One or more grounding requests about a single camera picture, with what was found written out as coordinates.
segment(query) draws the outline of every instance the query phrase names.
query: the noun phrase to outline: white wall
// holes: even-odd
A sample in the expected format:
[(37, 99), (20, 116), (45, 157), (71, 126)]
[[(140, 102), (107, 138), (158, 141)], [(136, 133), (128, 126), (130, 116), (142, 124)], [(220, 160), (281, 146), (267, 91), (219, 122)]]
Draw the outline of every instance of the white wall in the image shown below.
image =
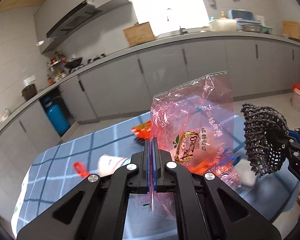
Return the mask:
[(38, 7), (0, 13), (0, 121), (5, 108), (13, 110), (24, 102), (23, 80), (32, 75), (37, 90), (48, 86), (47, 58), (40, 54), (33, 15)]
[(68, 58), (72, 54), (87, 59), (94, 58), (97, 54), (116, 52), (129, 46), (123, 30), (133, 26), (137, 17), (132, 4), (124, 5), (106, 13), (88, 23), (67, 40), (58, 49), (61, 49)]
[[(266, 25), (273, 28), (273, 34), (282, 35), (282, 20), (300, 22), (300, 7), (295, 0), (216, 0), (211, 7), (203, 0), (208, 16), (220, 17), (220, 12), (230, 9), (245, 9), (254, 15), (265, 17)], [(68, 57), (82, 56), (84, 63), (100, 53), (110, 54), (128, 47), (123, 29), (137, 22), (132, 4), (125, 5), (90, 22), (58, 48)]]
[(300, 6), (296, 0), (216, 0), (211, 7), (208, 0), (203, 0), (209, 17), (220, 17), (220, 12), (230, 9), (245, 9), (254, 15), (265, 17), (266, 25), (273, 28), (273, 34), (282, 35), (282, 21), (300, 22)]

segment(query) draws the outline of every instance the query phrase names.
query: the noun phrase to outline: blue gas cylinder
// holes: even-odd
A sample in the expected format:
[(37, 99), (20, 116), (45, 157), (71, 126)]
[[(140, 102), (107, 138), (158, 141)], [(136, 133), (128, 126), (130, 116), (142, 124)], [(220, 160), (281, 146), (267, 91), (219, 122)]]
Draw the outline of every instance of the blue gas cylinder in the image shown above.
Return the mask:
[(60, 136), (63, 136), (66, 131), (70, 128), (70, 125), (65, 118), (63, 112), (61, 111), (60, 107), (58, 105), (53, 105), (51, 102), (46, 104), (45, 106), (46, 114), (52, 123), (53, 127), (56, 129), (57, 133)]

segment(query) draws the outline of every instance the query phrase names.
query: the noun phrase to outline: gold logo on bag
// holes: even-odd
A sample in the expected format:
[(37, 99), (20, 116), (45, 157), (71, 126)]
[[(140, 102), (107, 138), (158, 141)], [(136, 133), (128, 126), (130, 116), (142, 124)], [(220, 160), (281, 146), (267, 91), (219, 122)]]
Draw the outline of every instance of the gold logo on bag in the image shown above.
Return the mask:
[[(188, 149), (186, 149), (183, 154), (180, 154), (180, 147), (182, 144), (182, 141), (184, 138), (191, 136), (190, 137), (190, 145), (188, 147)], [(177, 146), (177, 151), (176, 151), (176, 155), (173, 157), (173, 160), (176, 163), (186, 163), (190, 160), (190, 157), (193, 156), (193, 154), (190, 154), (190, 152), (193, 153), (195, 145), (197, 140), (199, 140), (199, 134), (197, 134), (196, 132), (185, 132), (182, 136), (181, 139), (178, 142), (178, 146)]]

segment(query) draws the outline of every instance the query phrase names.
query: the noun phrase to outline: white plastic container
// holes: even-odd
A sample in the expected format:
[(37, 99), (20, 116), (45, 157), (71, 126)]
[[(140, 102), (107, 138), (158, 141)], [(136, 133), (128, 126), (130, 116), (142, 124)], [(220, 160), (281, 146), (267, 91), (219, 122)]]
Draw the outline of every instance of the white plastic container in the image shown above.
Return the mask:
[(291, 105), (300, 112), (300, 90), (295, 88), (292, 93)]
[(237, 20), (235, 19), (216, 19), (209, 22), (209, 27), (212, 32), (236, 32)]

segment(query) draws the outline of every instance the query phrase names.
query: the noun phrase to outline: metal screw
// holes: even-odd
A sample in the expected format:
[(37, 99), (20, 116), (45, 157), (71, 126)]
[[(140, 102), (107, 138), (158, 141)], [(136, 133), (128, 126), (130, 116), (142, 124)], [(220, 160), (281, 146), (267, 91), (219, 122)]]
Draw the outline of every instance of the metal screw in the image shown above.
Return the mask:
[(175, 162), (168, 162), (166, 165), (169, 169), (174, 169), (177, 166)]
[(136, 168), (137, 168), (137, 165), (135, 165), (134, 163), (130, 163), (130, 164), (127, 165), (127, 169), (128, 169), (129, 171), (133, 171), (133, 170), (135, 170)]
[(215, 178), (214, 174), (211, 173), (211, 172), (208, 172), (204, 175), (204, 177), (207, 179), (207, 180), (213, 180)]
[(88, 181), (90, 182), (96, 182), (99, 179), (98, 175), (92, 174), (88, 177)]

